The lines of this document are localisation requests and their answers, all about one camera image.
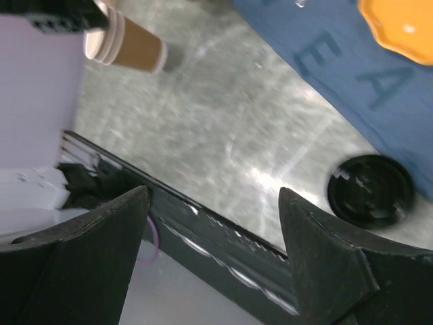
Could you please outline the brown paper cups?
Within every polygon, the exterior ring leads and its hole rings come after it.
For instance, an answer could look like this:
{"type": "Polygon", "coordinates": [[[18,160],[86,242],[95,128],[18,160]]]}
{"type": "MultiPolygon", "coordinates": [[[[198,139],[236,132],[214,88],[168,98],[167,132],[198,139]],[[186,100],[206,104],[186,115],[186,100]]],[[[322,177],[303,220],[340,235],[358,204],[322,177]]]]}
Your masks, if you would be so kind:
{"type": "Polygon", "coordinates": [[[166,43],[114,7],[95,1],[108,27],[85,33],[84,54],[101,64],[122,66],[148,73],[163,70],[168,57],[166,43]]]}

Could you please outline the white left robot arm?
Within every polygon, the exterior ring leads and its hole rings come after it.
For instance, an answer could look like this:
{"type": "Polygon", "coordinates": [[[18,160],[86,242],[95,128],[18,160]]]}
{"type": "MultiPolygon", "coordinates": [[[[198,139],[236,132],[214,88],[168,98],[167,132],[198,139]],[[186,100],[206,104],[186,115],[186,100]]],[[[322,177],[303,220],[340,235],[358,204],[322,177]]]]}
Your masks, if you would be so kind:
{"type": "Polygon", "coordinates": [[[69,197],[60,143],[76,112],[87,31],[105,1],[1,2],[1,242],[50,228],[69,197]]]}

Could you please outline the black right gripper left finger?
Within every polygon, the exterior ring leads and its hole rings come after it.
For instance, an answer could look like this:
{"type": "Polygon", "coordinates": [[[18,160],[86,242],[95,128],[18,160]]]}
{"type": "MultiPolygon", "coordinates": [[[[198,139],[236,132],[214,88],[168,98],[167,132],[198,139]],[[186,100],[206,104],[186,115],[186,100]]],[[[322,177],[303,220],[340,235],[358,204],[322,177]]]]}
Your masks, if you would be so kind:
{"type": "Polygon", "coordinates": [[[147,223],[145,186],[1,245],[2,324],[117,324],[147,223]]]}

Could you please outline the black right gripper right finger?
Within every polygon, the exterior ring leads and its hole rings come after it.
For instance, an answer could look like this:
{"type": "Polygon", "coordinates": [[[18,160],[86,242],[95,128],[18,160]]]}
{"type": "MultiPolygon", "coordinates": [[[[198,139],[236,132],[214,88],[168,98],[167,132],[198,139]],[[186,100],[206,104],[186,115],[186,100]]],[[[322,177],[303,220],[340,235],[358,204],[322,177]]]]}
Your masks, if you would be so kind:
{"type": "Polygon", "coordinates": [[[278,205],[302,324],[432,323],[432,251],[362,230],[287,188],[278,205]]]}

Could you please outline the black lid stack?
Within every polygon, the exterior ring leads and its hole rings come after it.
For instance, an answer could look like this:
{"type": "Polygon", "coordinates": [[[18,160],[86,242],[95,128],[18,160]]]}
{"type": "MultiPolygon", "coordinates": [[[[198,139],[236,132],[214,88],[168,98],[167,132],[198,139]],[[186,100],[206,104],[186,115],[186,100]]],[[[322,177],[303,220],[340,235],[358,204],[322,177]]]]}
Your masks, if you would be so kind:
{"type": "Polygon", "coordinates": [[[387,156],[364,154],[332,169],[327,201],[336,217],[365,230],[380,230],[412,214],[416,190],[402,164],[387,156]]]}

